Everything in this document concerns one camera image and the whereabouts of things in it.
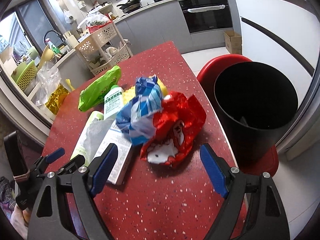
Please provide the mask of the green plastic snack bag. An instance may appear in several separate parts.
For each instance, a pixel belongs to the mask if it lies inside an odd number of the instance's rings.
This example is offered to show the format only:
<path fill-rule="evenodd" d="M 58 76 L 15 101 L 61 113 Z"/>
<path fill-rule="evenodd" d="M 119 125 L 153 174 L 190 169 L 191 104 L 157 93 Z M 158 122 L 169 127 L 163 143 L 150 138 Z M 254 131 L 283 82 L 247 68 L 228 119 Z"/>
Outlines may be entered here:
<path fill-rule="evenodd" d="M 81 91 L 78 110 L 86 112 L 90 108 L 102 103 L 104 96 L 111 90 L 111 87 L 118 84 L 121 77 L 121 69 L 114 66 L 104 75 L 93 81 L 87 88 Z"/>

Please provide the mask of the white green small bottle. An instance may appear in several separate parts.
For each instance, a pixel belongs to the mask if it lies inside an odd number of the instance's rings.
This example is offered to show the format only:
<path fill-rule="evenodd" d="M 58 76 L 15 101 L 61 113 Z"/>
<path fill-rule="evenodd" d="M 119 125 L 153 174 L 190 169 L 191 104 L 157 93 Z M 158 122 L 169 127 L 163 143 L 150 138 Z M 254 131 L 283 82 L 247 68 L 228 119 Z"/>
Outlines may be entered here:
<path fill-rule="evenodd" d="M 118 112 L 124 107 L 124 90 L 113 85 L 104 97 L 104 119 L 115 119 Z"/>

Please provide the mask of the red snack bag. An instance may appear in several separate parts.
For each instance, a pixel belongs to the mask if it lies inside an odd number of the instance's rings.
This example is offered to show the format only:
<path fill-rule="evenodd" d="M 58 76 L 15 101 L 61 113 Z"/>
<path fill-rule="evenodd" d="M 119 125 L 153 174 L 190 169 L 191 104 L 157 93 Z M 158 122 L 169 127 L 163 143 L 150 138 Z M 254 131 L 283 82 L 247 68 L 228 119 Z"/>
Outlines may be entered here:
<path fill-rule="evenodd" d="M 206 122 L 206 112 L 195 95 L 170 92 L 153 116 L 155 135 L 140 150 L 140 159 L 153 165 L 180 165 L 191 152 Z"/>

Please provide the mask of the blue white plastic bag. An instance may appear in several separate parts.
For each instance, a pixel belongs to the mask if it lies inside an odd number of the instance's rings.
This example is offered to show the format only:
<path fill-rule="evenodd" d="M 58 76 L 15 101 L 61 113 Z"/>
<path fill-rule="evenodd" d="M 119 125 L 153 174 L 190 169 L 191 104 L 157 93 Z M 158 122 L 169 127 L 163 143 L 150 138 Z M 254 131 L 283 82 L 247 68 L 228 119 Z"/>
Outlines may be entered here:
<path fill-rule="evenodd" d="M 133 146 L 142 145 L 155 135 L 153 116 L 162 109 L 162 99 L 155 93 L 136 97 L 116 115 L 116 125 Z"/>

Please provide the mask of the yellow foam sponge pad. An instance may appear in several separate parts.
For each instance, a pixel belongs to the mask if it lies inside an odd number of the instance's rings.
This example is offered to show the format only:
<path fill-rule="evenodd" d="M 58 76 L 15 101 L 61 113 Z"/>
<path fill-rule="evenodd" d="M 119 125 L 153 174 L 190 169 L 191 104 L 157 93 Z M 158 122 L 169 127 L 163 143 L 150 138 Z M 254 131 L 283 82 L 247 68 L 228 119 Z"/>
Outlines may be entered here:
<path fill-rule="evenodd" d="M 124 90 L 123 102 L 124 104 L 127 104 L 136 97 L 149 96 L 151 93 L 155 93 L 156 96 L 159 96 L 160 98 L 163 98 L 168 94 L 167 87 L 157 75 L 137 78 L 134 86 Z"/>

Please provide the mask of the black trash bin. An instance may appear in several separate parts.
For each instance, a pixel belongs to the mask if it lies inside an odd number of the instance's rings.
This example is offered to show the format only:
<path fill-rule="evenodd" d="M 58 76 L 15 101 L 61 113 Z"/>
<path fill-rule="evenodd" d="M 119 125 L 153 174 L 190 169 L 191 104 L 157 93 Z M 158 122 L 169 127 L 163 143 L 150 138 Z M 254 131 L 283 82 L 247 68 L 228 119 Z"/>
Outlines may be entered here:
<path fill-rule="evenodd" d="M 298 95 L 291 81 L 260 62 L 228 67 L 218 76 L 214 92 L 226 113 L 243 116 L 248 126 L 260 132 L 259 153 L 281 139 L 298 109 Z"/>

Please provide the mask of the red chair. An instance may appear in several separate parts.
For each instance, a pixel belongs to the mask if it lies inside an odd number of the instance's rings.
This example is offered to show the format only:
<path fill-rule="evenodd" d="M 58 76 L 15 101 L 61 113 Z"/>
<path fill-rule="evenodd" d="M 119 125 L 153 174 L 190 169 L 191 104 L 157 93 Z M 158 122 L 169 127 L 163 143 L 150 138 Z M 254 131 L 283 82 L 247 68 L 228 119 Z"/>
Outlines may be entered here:
<path fill-rule="evenodd" d="M 233 65 L 248 62 L 250 59 L 238 54 L 215 57 L 204 65 L 197 80 L 223 127 L 240 170 L 245 174 L 258 176 L 263 172 L 268 172 L 270 176 L 274 176 L 279 167 L 276 147 L 272 145 L 264 153 L 259 153 L 258 143 L 262 138 L 260 132 L 248 126 L 243 116 L 233 117 L 226 113 L 221 108 L 214 92 L 215 82 L 224 70 Z"/>

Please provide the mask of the gold foil bag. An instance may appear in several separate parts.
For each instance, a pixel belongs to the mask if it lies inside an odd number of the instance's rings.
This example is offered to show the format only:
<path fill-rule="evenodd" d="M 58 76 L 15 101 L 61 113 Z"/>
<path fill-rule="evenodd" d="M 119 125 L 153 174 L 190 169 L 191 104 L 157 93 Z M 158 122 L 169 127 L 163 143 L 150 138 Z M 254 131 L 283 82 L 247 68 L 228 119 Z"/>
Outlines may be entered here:
<path fill-rule="evenodd" d="M 69 91 L 62 85 L 59 84 L 57 89 L 52 92 L 45 106 L 54 114 L 57 115 L 63 101 L 66 96 L 69 94 Z"/>

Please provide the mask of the green yellow dish basket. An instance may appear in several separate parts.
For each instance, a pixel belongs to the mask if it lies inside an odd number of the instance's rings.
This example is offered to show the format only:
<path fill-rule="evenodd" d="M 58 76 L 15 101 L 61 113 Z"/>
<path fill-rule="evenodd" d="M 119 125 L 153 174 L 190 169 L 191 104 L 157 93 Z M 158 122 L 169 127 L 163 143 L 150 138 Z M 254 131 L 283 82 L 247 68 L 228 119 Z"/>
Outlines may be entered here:
<path fill-rule="evenodd" d="M 37 67 L 35 61 L 32 60 L 29 63 L 22 62 L 17 68 L 12 72 L 12 79 L 16 82 L 18 87 L 25 91 L 25 89 L 29 86 L 31 81 L 36 77 Z"/>

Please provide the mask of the clear plastic bag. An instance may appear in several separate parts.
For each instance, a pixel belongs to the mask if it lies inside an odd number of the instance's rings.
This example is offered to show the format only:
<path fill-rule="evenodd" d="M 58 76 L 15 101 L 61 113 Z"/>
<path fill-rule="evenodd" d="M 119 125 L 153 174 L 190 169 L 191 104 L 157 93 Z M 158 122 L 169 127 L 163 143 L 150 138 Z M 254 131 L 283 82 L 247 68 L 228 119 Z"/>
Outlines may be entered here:
<path fill-rule="evenodd" d="M 57 89 L 61 81 L 59 69 L 53 63 L 46 61 L 37 72 L 36 82 L 40 85 L 35 94 L 35 105 L 40 107 L 48 102 L 51 94 Z"/>

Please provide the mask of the red basket on cart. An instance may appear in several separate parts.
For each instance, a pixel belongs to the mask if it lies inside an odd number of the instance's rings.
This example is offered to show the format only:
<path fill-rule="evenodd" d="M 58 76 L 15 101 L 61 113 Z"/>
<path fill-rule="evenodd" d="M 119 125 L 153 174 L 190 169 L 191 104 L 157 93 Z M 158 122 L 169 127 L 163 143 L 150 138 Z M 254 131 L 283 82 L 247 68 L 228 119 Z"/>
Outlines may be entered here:
<path fill-rule="evenodd" d="M 111 23 L 111 22 L 106 22 L 106 23 L 104 23 L 104 24 L 89 26 L 89 27 L 87 27 L 87 29 L 88 29 L 89 33 L 92 34 L 92 33 L 94 33 L 95 31 L 97 31 L 97 30 L 103 28 L 104 26 L 108 25 L 109 23 Z"/>

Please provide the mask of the grey base cabinets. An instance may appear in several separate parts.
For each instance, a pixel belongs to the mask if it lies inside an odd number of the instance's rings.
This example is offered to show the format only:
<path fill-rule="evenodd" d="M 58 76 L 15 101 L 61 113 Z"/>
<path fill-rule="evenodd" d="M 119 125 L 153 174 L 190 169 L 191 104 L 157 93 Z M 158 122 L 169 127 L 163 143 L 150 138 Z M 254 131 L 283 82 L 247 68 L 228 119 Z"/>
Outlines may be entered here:
<path fill-rule="evenodd" d="M 164 42 L 172 41 L 180 53 L 223 47 L 223 32 L 241 33 L 239 12 L 235 0 L 228 0 L 233 27 L 189 33 L 179 1 L 163 0 L 147 5 L 116 21 L 121 34 L 129 39 L 132 51 L 138 54 Z"/>

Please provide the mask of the white refrigerator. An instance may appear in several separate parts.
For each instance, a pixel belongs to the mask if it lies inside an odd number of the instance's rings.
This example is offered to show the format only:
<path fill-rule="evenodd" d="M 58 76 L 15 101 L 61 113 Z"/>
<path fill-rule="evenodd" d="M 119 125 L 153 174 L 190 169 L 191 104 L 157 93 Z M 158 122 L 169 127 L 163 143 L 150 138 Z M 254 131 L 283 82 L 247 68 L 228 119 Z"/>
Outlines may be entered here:
<path fill-rule="evenodd" d="M 319 57 L 319 20 L 306 0 L 236 0 L 242 53 L 282 72 L 298 102 L 305 98 Z"/>

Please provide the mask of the black frying pan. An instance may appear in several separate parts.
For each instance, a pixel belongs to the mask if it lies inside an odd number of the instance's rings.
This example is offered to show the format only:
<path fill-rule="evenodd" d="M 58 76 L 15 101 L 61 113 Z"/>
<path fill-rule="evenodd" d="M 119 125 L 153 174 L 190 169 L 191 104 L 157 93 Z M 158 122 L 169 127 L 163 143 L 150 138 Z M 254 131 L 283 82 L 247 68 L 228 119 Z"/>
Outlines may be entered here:
<path fill-rule="evenodd" d="M 120 10 L 124 14 L 128 14 L 132 11 L 138 10 L 142 7 L 141 0 L 128 0 L 124 4 L 118 4 L 117 7 L 119 7 Z"/>

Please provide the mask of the black built-in oven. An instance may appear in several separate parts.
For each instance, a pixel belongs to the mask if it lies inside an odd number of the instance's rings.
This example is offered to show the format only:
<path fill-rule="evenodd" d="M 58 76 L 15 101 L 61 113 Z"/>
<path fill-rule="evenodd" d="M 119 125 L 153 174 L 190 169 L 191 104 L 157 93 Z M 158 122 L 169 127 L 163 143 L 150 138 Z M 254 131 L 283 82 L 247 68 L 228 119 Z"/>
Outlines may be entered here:
<path fill-rule="evenodd" d="M 233 27 L 228 0 L 179 1 L 189 33 Z"/>

